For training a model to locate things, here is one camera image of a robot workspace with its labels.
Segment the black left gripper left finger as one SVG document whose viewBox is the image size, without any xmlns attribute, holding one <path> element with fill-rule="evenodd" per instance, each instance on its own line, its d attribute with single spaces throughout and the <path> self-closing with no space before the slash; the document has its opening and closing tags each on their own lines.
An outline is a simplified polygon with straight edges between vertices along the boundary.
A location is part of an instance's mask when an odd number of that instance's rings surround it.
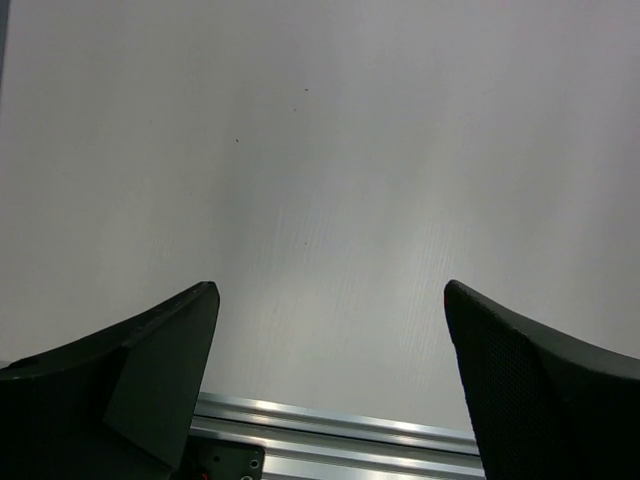
<svg viewBox="0 0 640 480">
<path fill-rule="evenodd" d="M 168 479 L 219 312 L 212 281 L 1 369 L 4 479 Z"/>
</svg>

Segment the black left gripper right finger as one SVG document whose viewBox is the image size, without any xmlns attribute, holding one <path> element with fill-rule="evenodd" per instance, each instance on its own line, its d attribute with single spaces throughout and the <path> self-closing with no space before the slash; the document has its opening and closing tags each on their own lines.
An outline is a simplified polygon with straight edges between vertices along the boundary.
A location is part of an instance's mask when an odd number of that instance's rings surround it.
<svg viewBox="0 0 640 480">
<path fill-rule="evenodd" d="M 457 280 L 444 309 L 486 478 L 638 478 L 638 359 Z"/>
</svg>

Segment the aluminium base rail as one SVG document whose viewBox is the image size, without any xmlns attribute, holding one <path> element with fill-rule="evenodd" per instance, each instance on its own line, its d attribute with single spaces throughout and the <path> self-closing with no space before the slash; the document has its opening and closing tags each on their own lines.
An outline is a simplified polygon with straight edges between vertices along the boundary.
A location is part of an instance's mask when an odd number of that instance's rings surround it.
<svg viewBox="0 0 640 480">
<path fill-rule="evenodd" d="M 255 446 L 264 479 L 481 479 L 469 433 L 264 400 L 200 395 L 191 432 Z"/>
</svg>

